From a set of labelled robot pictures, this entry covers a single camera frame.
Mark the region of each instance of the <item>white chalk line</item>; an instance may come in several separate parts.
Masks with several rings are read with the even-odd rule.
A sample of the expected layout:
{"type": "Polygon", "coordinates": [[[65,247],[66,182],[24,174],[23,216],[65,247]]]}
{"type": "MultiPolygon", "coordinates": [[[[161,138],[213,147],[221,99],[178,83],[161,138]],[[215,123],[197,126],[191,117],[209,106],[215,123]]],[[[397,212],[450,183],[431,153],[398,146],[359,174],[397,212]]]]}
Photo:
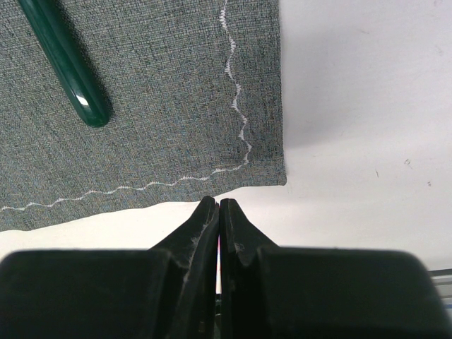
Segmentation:
{"type": "Polygon", "coordinates": [[[111,191],[107,191],[107,192],[103,192],[103,191],[96,191],[96,190],[89,190],[88,192],[84,193],[82,196],[79,196],[78,198],[58,198],[57,200],[55,200],[53,203],[50,203],[49,205],[45,205],[42,203],[28,203],[26,206],[24,207],[10,207],[10,206],[4,206],[1,208],[1,211],[4,210],[21,210],[24,211],[29,207],[32,206],[39,206],[39,207],[46,207],[46,208],[51,208],[53,206],[55,206],[58,203],[62,203],[64,201],[80,201],[83,200],[84,198],[86,198],[87,196],[91,195],[91,194],[104,194],[104,195],[110,195],[110,194],[114,194],[118,191],[124,190],[124,189],[131,189],[134,191],[144,191],[145,189],[147,189],[149,186],[153,186],[153,185],[160,185],[160,186],[176,186],[179,182],[185,181],[185,180],[196,180],[199,182],[204,182],[206,180],[209,180],[213,175],[217,174],[217,173],[222,173],[222,172],[233,172],[233,171],[237,171],[240,168],[242,168],[243,166],[249,164],[249,160],[248,160],[248,155],[251,152],[251,149],[253,148],[251,146],[251,144],[245,140],[244,137],[244,130],[246,125],[248,124],[248,119],[246,116],[243,115],[242,111],[240,111],[240,108],[237,104],[237,101],[239,99],[239,96],[242,94],[242,87],[241,85],[235,80],[234,76],[232,75],[232,69],[231,69],[231,60],[232,57],[234,56],[235,53],[235,49],[237,48],[237,45],[234,41],[234,39],[232,39],[232,36],[230,34],[229,28],[227,26],[227,21],[226,21],[226,10],[227,10],[227,2],[228,0],[225,0],[224,4],[223,4],[223,8],[220,11],[220,22],[221,22],[221,26],[223,28],[223,30],[225,30],[225,32],[227,33],[227,37],[229,39],[230,42],[230,54],[227,58],[226,61],[226,67],[225,67],[225,73],[229,76],[229,78],[232,80],[232,82],[235,84],[235,88],[236,88],[236,93],[234,96],[234,99],[232,101],[231,104],[231,108],[233,108],[235,110],[235,112],[237,112],[240,117],[242,118],[242,128],[240,129],[240,133],[239,133],[239,138],[246,144],[247,147],[247,152],[245,153],[245,156],[243,158],[243,164],[233,167],[233,168],[217,168],[216,170],[214,170],[212,173],[210,173],[207,177],[200,177],[200,178],[196,178],[196,177],[187,177],[184,176],[178,180],[176,180],[175,182],[172,183],[165,183],[165,182],[150,182],[148,184],[146,184],[143,187],[131,187],[131,186],[119,186],[116,189],[113,189],[111,191]]]}

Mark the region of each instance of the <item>gray fabric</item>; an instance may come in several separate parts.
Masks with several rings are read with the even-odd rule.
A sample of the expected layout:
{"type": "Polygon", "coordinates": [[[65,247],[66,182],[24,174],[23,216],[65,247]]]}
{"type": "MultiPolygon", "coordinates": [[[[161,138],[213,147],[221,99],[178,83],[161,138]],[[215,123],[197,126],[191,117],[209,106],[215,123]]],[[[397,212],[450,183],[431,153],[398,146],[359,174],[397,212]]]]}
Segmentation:
{"type": "Polygon", "coordinates": [[[60,6],[114,116],[83,124],[17,1],[1,1],[0,230],[286,182],[276,0],[60,6]]]}

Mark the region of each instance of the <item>gray tweed fabric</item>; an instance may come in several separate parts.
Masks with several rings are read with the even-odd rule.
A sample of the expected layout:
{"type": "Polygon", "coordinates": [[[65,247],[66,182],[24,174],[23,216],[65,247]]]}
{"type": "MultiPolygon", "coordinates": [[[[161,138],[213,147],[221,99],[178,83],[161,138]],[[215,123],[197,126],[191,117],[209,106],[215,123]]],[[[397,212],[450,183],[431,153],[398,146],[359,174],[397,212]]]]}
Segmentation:
{"type": "Polygon", "coordinates": [[[76,115],[0,1],[0,230],[286,182],[276,0],[62,0],[114,116],[76,115]]]}

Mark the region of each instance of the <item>green handle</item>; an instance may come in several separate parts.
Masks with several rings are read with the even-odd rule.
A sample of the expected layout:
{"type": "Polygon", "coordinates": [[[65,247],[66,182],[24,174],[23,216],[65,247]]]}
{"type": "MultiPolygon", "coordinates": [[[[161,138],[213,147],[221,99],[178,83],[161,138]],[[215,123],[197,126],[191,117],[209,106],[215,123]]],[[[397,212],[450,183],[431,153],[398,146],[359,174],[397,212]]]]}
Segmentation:
{"type": "Polygon", "coordinates": [[[109,121],[109,110],[54,0],[19,0],[42,49],[78,116],[91,127],[109,121]]]}

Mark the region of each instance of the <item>white surface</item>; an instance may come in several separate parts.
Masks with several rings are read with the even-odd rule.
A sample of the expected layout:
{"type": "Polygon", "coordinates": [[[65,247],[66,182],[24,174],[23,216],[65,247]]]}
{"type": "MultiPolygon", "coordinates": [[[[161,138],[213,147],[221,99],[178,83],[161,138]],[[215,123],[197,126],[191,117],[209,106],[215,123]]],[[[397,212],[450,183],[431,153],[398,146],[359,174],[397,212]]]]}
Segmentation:
{"type": "MultiPolygon", "coordinates": [[[[452,267],[452,0],[282,0],[280,10],[289,182],[218,199],[236,198],[281,245],[404,249],[452,267]]],[[[0,256],[147,249],[195,206],[4,232],[0,256]]]]}

